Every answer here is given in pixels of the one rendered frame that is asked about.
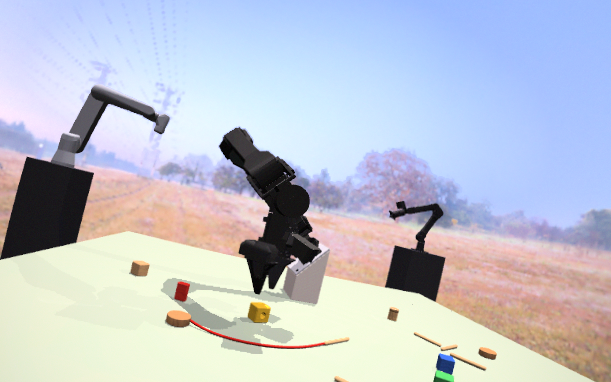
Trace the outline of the round wooden button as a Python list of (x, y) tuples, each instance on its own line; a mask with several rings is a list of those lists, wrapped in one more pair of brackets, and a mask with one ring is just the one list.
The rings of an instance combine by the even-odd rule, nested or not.
[(189, 326), (191, 316), (188, 313), (182, 311), (171, 310), (166, 316), (167, 324), (175, 327)]

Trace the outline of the blue cube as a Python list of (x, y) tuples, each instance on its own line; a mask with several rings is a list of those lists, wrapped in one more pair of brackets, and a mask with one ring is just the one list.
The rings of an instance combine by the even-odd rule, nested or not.
[(444, 373), (448, 373), (450, 375), (453, 374), (455, 360), (449, 355), (444, 355), (439, 353), (436, 368), (438, 371), (442, 371)]

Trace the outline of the yellow square block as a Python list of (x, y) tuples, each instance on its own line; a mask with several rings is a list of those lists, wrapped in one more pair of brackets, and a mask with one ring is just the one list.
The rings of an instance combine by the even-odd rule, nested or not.
[(254, 323), (267, 323), (270, 315), (271, 307), (264, 303), (250, 302), (248, 309), (248, 317)]

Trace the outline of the small red block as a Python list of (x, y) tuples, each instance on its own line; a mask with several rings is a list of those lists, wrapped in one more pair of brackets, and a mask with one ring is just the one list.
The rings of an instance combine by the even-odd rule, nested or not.
[(176, 288), (175, 295), (174, 295), (175, 299), (180, 300), (182, 302), (187, 301), (186, 297), (189, 291), (189, 287), (190, 287), (190, 284), (179, 282)]

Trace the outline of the orange flat disc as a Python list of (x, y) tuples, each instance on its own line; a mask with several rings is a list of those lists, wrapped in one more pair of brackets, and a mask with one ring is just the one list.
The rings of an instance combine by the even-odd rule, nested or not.
[(483, 347), (480, 347), (478, 354), (483, 356), (483, 357), (485, 357), (485, 358), (487, 358), (487, 359), (490, 358), (490, 359), (493, 359), (493, 360), (495, 360), (496, 356), (497, 356), (497, 353), (494, 350), (492, 351), (489, 348), (483, 348)]

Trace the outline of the small wooden cylinder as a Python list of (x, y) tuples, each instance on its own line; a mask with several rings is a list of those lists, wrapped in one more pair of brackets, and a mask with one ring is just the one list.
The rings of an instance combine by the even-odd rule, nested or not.
[(395, 307), (389, 307), (389, 312), (388, 312), (387, 319), (390, 319), (390, 320), (393, 320), (393, 321), (397, 321), (398, 314), (399, 314), (399, 309), (397, 309)]

